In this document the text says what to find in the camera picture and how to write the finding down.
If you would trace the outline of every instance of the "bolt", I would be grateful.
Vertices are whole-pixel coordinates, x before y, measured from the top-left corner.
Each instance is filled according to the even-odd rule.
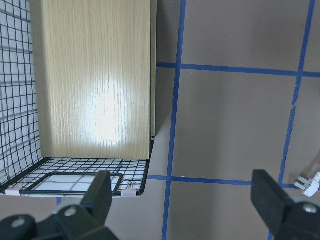
[[[77,213],[77,210],[74,207],[70,207],[68,210],[64,212],[66,217],[71,217]]]
[[[305,210],[309,214],[315,214],[317,212],[317,208],[312,204],[303,205],[303,210]]]
[[[20,226],[22,226],[23,224],[25,224],[25,220],[20,216],[19,219],[15,220],[13,223],[11,223],[11,227],[16,229]]]

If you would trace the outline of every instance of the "wood grain surface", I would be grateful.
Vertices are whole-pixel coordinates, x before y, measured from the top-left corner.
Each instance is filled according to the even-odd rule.
[[[44,157],[148,159],[150,0],[32,0]]]

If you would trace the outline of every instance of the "gray floor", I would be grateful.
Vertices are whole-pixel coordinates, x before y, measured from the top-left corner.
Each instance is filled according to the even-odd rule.
[[[250,202],[253,169],[306,199],[292,184],[320,171],[314,3],[158,0],[157,134],[145,193],[113,200],[106,225],[121,240],[271,239]],[[2,196],[0,218],[55,207]]]

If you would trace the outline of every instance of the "white connector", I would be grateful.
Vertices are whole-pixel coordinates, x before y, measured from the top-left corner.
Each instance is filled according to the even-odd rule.
[[[302,193],[307,197],[313,196],[320,187],[320,172],[318,172],[313,179],[305,179],[302,176],[298,177],[298,180],[303,183],[303,185],[299,182],[295,182],[294,185],[302,190]]]

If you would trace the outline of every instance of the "metal wire shelf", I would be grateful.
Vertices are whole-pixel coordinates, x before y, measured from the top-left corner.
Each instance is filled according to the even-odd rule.
[[[32,186],[62,173],[92,175],[109,170],[121,175],[113,191],[144,192],[149,160],[42,157],[28,0],[0,0],[0,192],[22,187],[22,195],[52,195]],[[70,190],[59,195],[74,194]]]

